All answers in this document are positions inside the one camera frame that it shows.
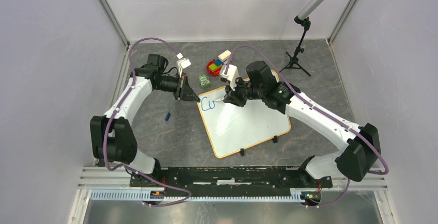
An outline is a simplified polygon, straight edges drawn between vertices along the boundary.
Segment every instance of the black mounting plate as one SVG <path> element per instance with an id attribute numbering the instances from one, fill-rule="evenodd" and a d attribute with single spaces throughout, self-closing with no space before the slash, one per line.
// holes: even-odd
<path id="1" fill-rule="evenodd" d="M 162 167 L 158 178 L 170 186 L 190 190 L 193 197 L 290 196 L 290 188 L 318 188 L 318 180 L 310 178 L 306 172 L 298 171 L 298 167 L 287 166 Z M 222 184 L 224 180 L 246 184 Z M 321 185 L 323 188 L 333 187 L 332 178 L 324 177 L 321 179 Z M 133 174 L 129 186 L 156 185 L 142 176 Z M 181 191 L 166 189 L 168 197 L 185 195 L 186 193 Z"/>

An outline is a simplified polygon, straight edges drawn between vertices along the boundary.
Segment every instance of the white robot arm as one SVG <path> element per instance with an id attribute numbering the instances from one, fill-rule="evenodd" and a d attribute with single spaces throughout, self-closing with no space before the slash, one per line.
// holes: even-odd
<path id="1" fill-rule="evenodd" d="M 228 72 L 226 71 L 224 69 L 221 72 L 223 81 L 227 82 L 226 96 L 223 98 L 225 103 L 243 107 L 247 100 L 260 99 L 268 108 L 309 125 L 337 147 L 338 152 L 325 156 L 311 156 L 302 164 L 302 168 L 305 168 L 312 178 L 345 176 L 354 181 L 361 181 L 377 160 L 377 156 L 369 147 L 351 132 L 353 130 L 366 137 L 380 153 L 378 131 L 371 124 L 361 127 L 341 118 L 311 100 L 298 87 L 292 86 L 294 93 L 284 82 L 277 82 L 264 61 L 255 61 L 246 67 L 249 81 L 239 77 L 237 68 L 233 65 L 229 65 Z"/>
<path id="2" fill-rule="evenodd" d="M 190 65 L 187 58 L 178 62 L 178 76 L 169 76 L 164 73 L 168 65 L 166 58 L 160 55 L 150 54 L 147 63 L 141 68 L 135 69 L 136 75 L 131 75 L 128 86 L 119 99 L 103 116 L 94 116 L 90 122 L 91 143 L 95 158 L 103 159 L 103 143 L 105 128 L 110 121 L 110 116 L 116 114 L 111 122 L 110 133 L 107 137 L 108 161 L 129 165 L 138 171 L 151 174 L 157 160 L 145 155 L 137 149 L 137 141 L 131 129 L 131 123 L 142 102 L 153 90 L 172 92 L 176 100 L 199 102 L 199 97 L 189 86 L 187 75 L 182 72 L 183 68 Z"/>

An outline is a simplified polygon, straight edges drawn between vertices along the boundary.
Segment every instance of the speckled gray floor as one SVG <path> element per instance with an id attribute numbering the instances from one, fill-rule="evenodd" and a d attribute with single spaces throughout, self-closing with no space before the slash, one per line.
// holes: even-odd
<path id="1" fill-rule="evenodd" d="M 212 86 L 202 89 L 198 76 L 207 73 L 206 65 L 210 60 L 239 44 L 250 44 L 260 49 L 280 69 L 289 61 L 286 51 L 293 53 L 298 41 L 173 43 L 192 62 L 185 72 L 189 76 L 190 86 L 197 94 L 224 84 L 219 77 L 210 77 Z M 283 75 L 318 104 L 352 120 L 351 110 L 328 45 L 324 40 L 307 40 L 303 44 L 306 49 L 299 56 L 300 64 L 312 74 L 312 77 L 295 69 L 284 70 Z M 170 61 L 168 69 L 176 65 L 176 56 L 166 45 L 146 43 L 139 44 L 134 50 L 135 66 L 145 64 L 148 54 L 166 57 Z M 247 77 L 246 65 L 256 60 L 262 58 L 249 49 L 242 49 L 236 53 L 233 64 L 239 68 L 242 77 Z M 171 113 L 171 117 L 169 121 L 164 121 L 168 112 Z M 335 146 L 316 131 L 295 119 L 291 118 L 291 122 L 292 130 L 280 136 L 278 143 L 267 141 L 246 150 L 245 156 L 234 154 L 219 159 L 213 154 L 196 103 L 176 101 L 171 93 L 154 91 L 141 105 L 132 128 L 138 148 L 157 158 L 162 166 L 300 165 L 311 155 L 325 155 L 336 151 Z"/>

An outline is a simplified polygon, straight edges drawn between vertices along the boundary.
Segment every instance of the white wall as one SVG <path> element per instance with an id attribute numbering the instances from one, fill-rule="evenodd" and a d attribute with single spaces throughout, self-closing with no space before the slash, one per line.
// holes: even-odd
<path id="1" fill-rule="evenodd" d="M 401 223 L 436 223 L 436 0 L 359 0 L 334 52 L 359 123 L 379 129 Z"/>
<path id="2" fill-rule="evenodd" d="M 300 38 L 293 18 L 310 0 L 108 0 L 130 40 Z M 326 0 L 310 16 L 307 38 L 327 38 L 348 0 Z"/>
<path id="3" fill-rule="evenodd" d="M 1 223 L 66 223 L 123 47 L 97 0 L 0 0 Z"/>

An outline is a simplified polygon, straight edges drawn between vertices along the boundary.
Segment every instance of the whiteboard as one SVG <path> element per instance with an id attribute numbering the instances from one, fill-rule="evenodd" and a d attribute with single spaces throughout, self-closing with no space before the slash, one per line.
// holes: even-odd
<path id="1" fill-rule="evenodd" d="M 248 100 L 244 107 L 213 102 L 224 95 L 225 86 L 199 95 L 199 112 L 216 157 L 230 156 L 291 130 L 289 117 L 261 100 Z"/>

